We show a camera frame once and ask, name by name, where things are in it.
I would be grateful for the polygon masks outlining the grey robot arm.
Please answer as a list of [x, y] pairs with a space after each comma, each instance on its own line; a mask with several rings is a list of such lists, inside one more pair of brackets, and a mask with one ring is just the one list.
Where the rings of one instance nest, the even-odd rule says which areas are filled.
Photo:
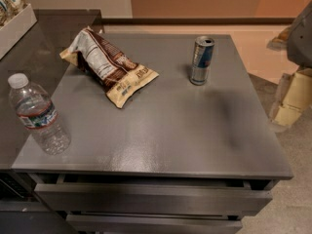
[[288, 60], [298, 65], [294, 74], [282, 75], [269, 112], [271, 129], [281, 133], [312, 104], [312, 1], [270, 46], [285, 49]]

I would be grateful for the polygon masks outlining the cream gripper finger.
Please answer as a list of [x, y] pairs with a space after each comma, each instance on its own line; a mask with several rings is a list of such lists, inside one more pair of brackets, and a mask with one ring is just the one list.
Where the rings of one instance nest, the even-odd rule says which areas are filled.
[[312, 69], [300, 67], [284, 73], [269, 112], [269, 126], [275, 133], [289, 129], [312, 105]]

